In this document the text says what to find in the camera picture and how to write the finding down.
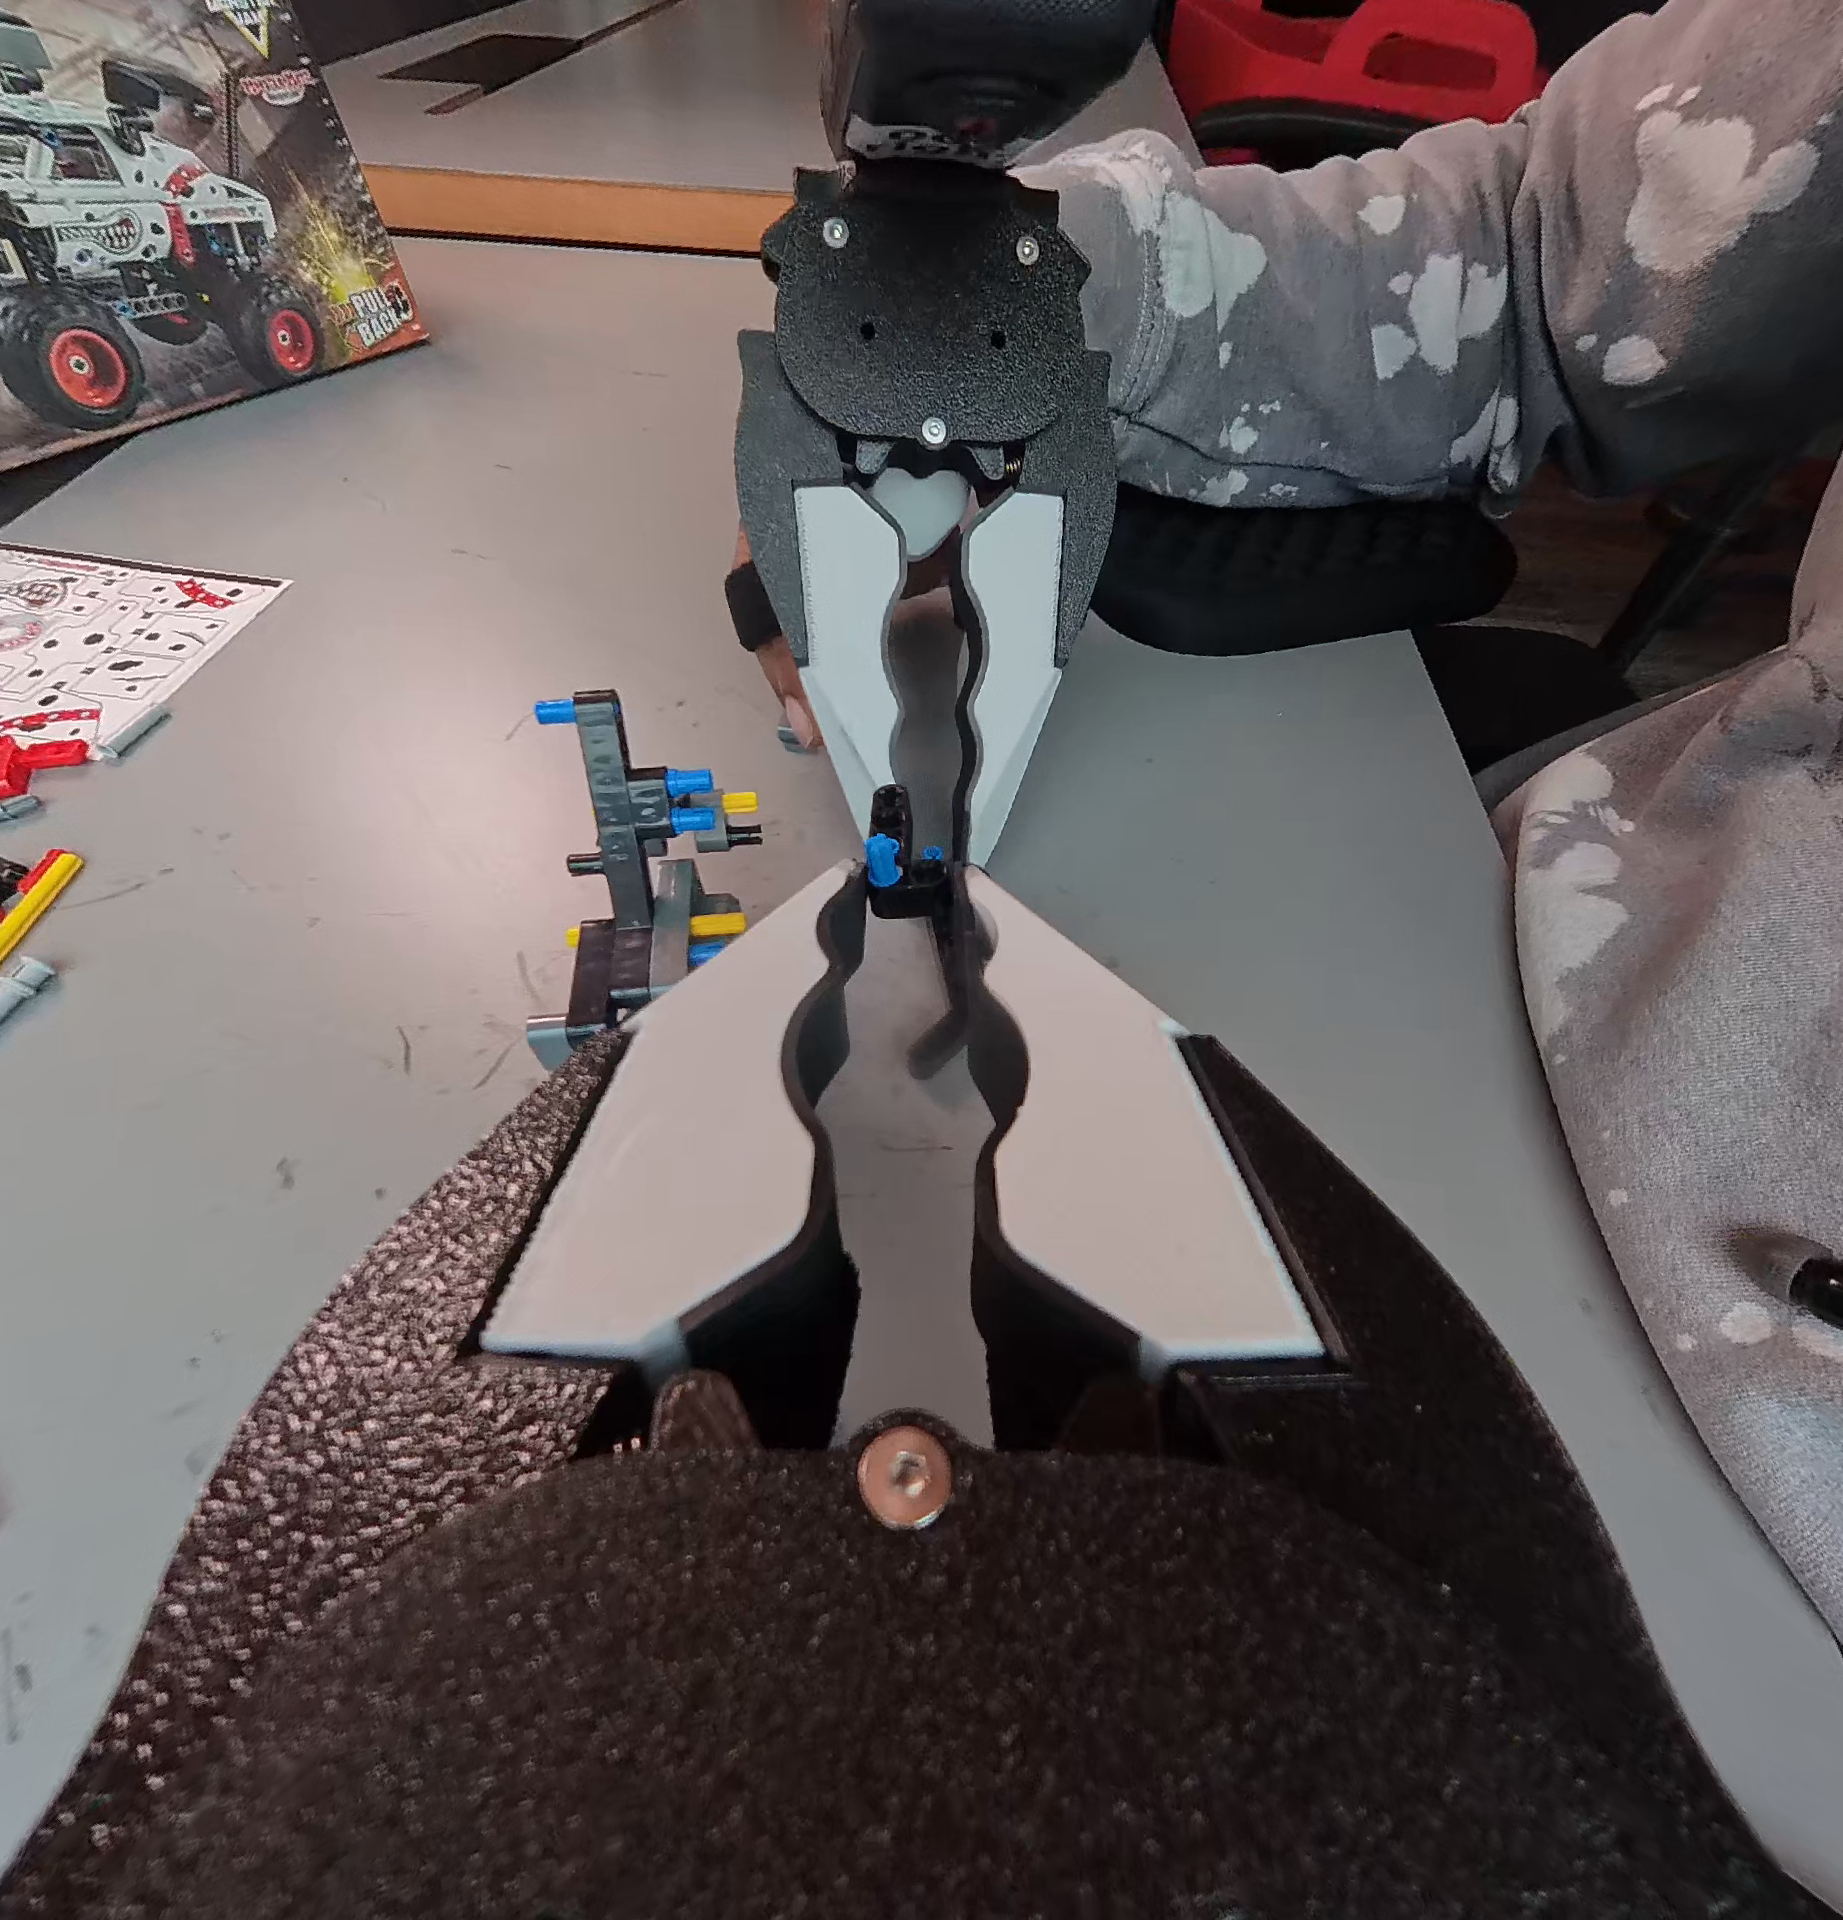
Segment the toy sticker sheet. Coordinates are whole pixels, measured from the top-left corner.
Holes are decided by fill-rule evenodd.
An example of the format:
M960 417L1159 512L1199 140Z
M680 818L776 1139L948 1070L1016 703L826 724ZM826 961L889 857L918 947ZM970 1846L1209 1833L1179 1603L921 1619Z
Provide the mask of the toy sticker sheet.
M0 731L113 745L287 580L0 543Z

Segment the red and black chair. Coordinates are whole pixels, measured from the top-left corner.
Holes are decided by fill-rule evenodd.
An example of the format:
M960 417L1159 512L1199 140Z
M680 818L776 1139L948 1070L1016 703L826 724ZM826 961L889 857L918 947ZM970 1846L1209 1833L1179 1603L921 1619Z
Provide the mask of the red and black chair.
M1359 4L1348 15L1176 4L1168 75L1208 162L1279 171L1394 149L1446 120L1507 120L1551 78L1513 4Z

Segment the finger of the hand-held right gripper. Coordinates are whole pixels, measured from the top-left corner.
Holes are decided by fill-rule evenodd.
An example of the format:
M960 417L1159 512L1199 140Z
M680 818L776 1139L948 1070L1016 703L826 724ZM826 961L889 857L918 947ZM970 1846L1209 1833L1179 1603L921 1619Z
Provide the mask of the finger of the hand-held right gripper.
M970 662L958 698L953 861L987 866L1061 688L1061 497L997 497L963 531Z
M858 835L889 786L901 703L886 665L889 617L909 587L897 523L862 488L794 488L808 661L803 683Z

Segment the small black toy beam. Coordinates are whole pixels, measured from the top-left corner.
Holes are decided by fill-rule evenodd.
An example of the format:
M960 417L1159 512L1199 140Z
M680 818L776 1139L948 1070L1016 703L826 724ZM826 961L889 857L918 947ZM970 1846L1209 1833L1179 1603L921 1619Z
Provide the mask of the small black toy beam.
M952 896L952 864L942 844L914 831L914 808L901 782L870 798L864 838L867 904L879 919L942 919Z

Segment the toy brick chassis assembly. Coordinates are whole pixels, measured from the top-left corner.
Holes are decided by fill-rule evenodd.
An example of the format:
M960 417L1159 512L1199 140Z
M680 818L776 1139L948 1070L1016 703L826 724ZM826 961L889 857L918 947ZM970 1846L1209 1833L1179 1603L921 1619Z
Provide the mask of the toy brick chassis assembly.
M691 857L671 857L671 841L732 849L765 835L751 790L723 790L711 769L632 762L620 694L610 688L542 700L536 724L574 725L581 734L597 847L571 855L567 871L607 885L607 914L567 930L567 1010L526 1018L534 1057L558 1070L744 930L738 896L709 891Z

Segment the person's grey mottled sweatshirt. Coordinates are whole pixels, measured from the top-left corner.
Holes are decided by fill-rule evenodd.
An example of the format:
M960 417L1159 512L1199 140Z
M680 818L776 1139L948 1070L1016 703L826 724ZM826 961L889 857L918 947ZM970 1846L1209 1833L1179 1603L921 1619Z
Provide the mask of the person's grey mottled sweatshirt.
M1534 771L1510 849L1534 1042L1675 1393L1843 1641L1843 454L1786 644Z

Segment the grey desk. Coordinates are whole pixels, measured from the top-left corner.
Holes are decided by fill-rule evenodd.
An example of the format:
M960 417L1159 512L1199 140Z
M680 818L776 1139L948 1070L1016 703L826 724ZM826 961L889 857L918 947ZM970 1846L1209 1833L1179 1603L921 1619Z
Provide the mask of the grey desk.
M770 911L858 838L723 622L750 261L414 241L429 345L125 442L10 539L291 575L120 767L0 838L89 871L0 1035L0 1870L109 1703L243 1410L540 1081L581 769L536 698L751 786ZM1084 629L997 871L1212 1032L1551 1406L1688 1719L1843 1904L1843 1651L1707 1457L1524 1032L1507 869L1412 641Z

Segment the grey table with wooden edge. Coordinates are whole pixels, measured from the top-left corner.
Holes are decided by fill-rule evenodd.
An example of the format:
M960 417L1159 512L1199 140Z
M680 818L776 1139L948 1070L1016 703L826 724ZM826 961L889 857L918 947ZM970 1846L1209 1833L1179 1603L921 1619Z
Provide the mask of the grey table with wooden edge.
M754 254L826 167L822 4L511 4L329 62L397 235Z

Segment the person's right hand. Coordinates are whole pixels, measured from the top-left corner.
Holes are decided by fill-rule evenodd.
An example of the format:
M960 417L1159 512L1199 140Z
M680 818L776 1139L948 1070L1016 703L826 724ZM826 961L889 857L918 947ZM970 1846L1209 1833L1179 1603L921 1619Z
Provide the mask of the person's right hand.
M788 637L770 635L765 637L765 644L751 647L751 657L779 703L779 742L791 753L821 753L822 731L814 715L810 698L805 694L803 665L788 647Z

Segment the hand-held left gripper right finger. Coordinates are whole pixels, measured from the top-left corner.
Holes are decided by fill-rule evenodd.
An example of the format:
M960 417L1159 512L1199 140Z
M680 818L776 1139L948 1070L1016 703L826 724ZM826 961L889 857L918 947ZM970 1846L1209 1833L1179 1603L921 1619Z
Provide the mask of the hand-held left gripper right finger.
M1054 1449L1081 1401L1328 1389L1317 1299L1212 1070L1227 1051L980 866L958 874L975 1165L970 1304L997 1449Z

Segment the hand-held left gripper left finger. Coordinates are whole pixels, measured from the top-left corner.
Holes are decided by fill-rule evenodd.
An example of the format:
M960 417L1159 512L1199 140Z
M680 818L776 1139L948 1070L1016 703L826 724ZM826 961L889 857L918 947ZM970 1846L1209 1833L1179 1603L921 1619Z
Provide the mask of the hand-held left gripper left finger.
M814 1102L849 1052L864 869L838 864L628 1023L485 1349L728 1375L765 1447L822 1449L862 1285Z

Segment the toy truck cardboard box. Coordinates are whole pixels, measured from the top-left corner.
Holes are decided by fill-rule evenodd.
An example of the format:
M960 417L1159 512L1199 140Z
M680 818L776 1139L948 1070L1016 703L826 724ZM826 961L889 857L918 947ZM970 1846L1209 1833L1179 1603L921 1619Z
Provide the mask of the toy truck cardboard box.
M291 4L0 4L0 472L428 339Z

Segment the black office chair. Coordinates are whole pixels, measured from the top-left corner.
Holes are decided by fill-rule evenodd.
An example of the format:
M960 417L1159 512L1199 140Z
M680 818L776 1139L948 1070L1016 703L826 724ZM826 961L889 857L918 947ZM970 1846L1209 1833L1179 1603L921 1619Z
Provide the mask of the black office chair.
M1590 497L1556 467L1462 501L1222 512L1122 488L1095 612L1186 657L1406 633L1468 769L1624 715L1786 637L1823 447Z

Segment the yellow toy axle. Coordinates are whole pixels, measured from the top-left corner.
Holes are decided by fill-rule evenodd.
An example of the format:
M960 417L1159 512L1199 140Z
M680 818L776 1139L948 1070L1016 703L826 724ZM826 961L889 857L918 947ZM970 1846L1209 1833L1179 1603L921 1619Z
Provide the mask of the yellow toy axle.
M33 924L52 911L58 894L80 874L84 857L67 847L52 847L45 861L21 877L14 894L14 904L0 911L0 967L17 957L21 941L33 930Z

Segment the person's right forearm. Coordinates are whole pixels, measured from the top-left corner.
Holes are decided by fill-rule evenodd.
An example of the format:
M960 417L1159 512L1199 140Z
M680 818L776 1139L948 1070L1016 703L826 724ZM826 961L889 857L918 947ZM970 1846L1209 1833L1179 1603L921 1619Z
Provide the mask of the person's right forearm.
M1502 123L1307 171L1127 129L1021 177L1092 268L1131 488L1620 495L1843 423L1843 4L1664 4Z

